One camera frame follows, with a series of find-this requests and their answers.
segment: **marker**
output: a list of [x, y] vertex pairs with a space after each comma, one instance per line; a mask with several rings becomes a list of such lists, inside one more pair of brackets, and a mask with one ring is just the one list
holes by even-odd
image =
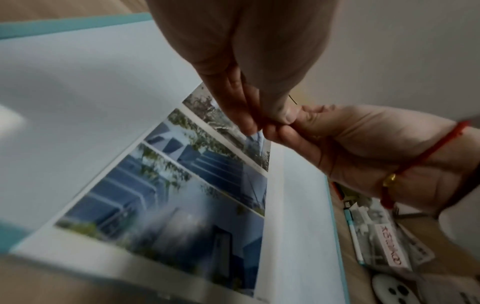
[[364, 258], [362, 256], [362, 251], [360, 250], [359, 239], [357, 238], [357, 234], [355, 233], [355, 226], [354, 226], [354, 220], [352, 219], [352, 214], [348, 209], [344, 209], [343, 213], [345, 214], [346, 222], [350, 230], [350, 235], [351, 235], [351, 240], [353, 242], [353, 249], [355, 251], [356, 260], [358, 261], [359, 264], [365, 265]]

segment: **red bracelet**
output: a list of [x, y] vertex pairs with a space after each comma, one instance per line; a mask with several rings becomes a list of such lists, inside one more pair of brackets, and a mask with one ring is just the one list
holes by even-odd
[[456, 137], [462, 134], [462, 131], [470, 125], [470, 121], [461, 121], [457, 123], [455, 128], [451, 130], [447, 135], [442, 137], [436, 144], [431, 146], [429, 149], [425, 150], [422, 154], [416, 158], [410, 160], [409, 162], [401, 165], [394, 173], [390, 174], [383, 180], [381, 187], [381, 199], [380, 202], [382, 206], [386, 209], [393, 209], [395, 202], [392, 200], [389, 194], [389, 188], [394, 184], [397, 176], [404, 173], [408, 169], [420, 165], [422, 162], [426, 161], [432, 154], [434, 154], [438, 149], [444, 146], [446, 143], [455, 139]]

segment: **gold bead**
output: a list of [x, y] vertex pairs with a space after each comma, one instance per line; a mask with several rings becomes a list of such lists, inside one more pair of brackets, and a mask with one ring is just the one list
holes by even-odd
[[396, 179], [397, 175], [395, 173], [390, 174], [383, 180], [383, 187], [390, 188]]

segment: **teal edge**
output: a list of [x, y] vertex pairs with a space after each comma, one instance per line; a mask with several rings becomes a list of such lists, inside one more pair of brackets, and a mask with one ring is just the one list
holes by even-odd
[[330, 202], [330, 213], [331, 213], [331, 220], [333, 223], [333, 231], [335, 234], [335, 243], [336, 243], [336, 253], [338, 255], [338, 264], [340, 266], [340, 272], [341, 272], [341, 283], [343, 285], [343, 293], [345, 294], [345, 303], [350, 304], [350, 294], [349, 294], [349, 289], [347, 286], [347, 278], [345, 277], [345, 268], [344, 268], [344, 262], [342, 261], [342, 251], [340, 250], [340, 241], [339, 241], [339, 234], [337, 232], [337, 223], [335, 221], [335, 215], [334, 215], [334, 205], [332, 203], [332, 197], [330, 195], [330, 185], [327, 177], [325, 177], [325, 183], [326, 183], [326, 190], [327, 190], [327, 195], [328, 195], [328, 201]]
[[18, 226], [0, 222], [0, 254], [5, 254], [23, 240], [29, 232]]
[[149, 13], [0, 23], [0, 40], [84, 30], [152, 20]]

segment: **table surface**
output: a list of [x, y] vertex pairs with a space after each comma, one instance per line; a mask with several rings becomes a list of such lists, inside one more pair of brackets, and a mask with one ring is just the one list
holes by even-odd
[[[143, 0], [2, 0], [0, 22], [91, 17], [147, 11], [148, 8]], [[313, 100], [302, 93], [301, 86], [293, 90], [292, 97], [300, 104], [308, 104]], [[371, 273], [357, 263], [350, 231], [343, 213], [343, 204], [332, 189], [330, 192], [350, 301], [352, 304], [375, 303], [376, 299], [370, 283]], [[400, 222], [437, 254], [437, 259], [424, 264], [421, 268], [422, 271], [469, 276], [480, 273], [480, 263], [450, 244], [440, 232], [435, 220], [423, 217], [403, 219]], [[84, 278], [25, 264], [12, 257], [1, 258], [0, 269], [0, 294], [11, 299], [7, 302], [150, 302], [150, 299], [139, 295], [128, 295], [113, 286], [100, 288]], [[30, 286], [29, 292], [25, 292], [21, 287], [25, 284]]]

